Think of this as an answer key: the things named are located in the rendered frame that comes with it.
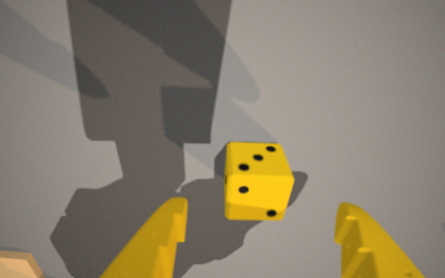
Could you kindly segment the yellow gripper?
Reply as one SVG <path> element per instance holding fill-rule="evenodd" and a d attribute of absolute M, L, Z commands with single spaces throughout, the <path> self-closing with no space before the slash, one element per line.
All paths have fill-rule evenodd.
<path fill-rule="evenodd" d="M 100 278 L 172 278 L 186 215 L 186 198 L 166 201 Z M 341 244 L 341 278 L 425 278 L 388 233 L 356 205 L 339 205 L 335 242 Z"/>

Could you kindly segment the yellow die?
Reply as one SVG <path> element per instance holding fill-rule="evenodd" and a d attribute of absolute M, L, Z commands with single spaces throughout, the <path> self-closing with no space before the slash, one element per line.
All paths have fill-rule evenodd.
<path fill-rule="evenodd" d="M 225 217 L 282 220 L 293 182 L 279 144 L 230 142 L 224 174 Z"/>

